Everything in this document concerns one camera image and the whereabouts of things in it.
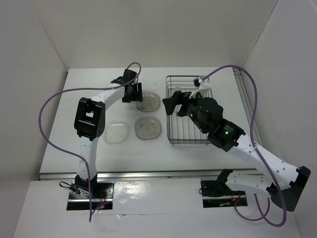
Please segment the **smoky plate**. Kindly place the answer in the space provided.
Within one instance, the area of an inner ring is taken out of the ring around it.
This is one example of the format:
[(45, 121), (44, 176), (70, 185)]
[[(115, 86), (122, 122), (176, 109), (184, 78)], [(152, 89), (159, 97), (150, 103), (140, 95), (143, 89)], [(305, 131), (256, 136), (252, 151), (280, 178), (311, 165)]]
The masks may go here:
[(144, 92), (143, 100), (136, 102), (136, 108), (141, 112), (152, 113), (160, 108), (160, 96), (155, 92)]
[(162, 131), (160, 120), (154, 116), (137, 119), (134, 129), (136, 136), (141, 140), (157, 139)]

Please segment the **clear plate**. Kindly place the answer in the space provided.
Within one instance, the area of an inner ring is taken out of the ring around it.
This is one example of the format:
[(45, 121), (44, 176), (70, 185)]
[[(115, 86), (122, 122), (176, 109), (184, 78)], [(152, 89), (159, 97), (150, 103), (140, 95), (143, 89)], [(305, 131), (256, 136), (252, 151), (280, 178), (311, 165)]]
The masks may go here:
[(111, 121), (106, 124), (102, 135), (105, 143), (118, 145), (124, 143), (129, 138), (129, 125), (124, 121)]
[(179, 86), (176, 86), (176, 87), (174, 88), (174, 93), (175, 93), (175, 92), (178, 92), (178, 91), (179, 91), (179, 92), (182, 92), (181, 88), (180, 88)]

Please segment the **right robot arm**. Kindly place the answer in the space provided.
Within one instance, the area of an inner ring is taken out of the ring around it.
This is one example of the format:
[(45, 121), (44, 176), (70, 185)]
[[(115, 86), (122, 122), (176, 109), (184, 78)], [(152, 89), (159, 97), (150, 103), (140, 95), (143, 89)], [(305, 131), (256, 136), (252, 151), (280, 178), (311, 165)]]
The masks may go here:
[(216, 189), (221, 194), (245, 191), (269, 198), (276, 206), (293, 212), (305, 188), (311, 171), (293, 166), (258, 144), (236, 124), (223, 118), (223, 107), (210, 97), (191, 98), (189, 92), (176, 91), (163, 99), (167, 115), (180, 105), (179, 117), (187, 116), (215, 147), (251, 164), (262, 177), (245, 175), (230, 169), (217, 178)]

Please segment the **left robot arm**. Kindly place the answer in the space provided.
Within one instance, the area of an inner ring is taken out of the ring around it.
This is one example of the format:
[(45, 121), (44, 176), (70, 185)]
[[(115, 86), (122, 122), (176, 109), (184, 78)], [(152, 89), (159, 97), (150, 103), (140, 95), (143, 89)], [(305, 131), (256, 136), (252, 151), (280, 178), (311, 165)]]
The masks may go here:
[(106, 110), (116, 101), (141, 102), (142, 84), (137, 83), (138, 74), (125, 69), (122, 76), (110, 83), (110, 89), (91, 98), (81, 98), (78, 103), (74, 128), (79, 136), (81, 156), (75, 177), (75, 185), (87, 198), (98, 192), (96, 156), (98, 140), (106, 128)]

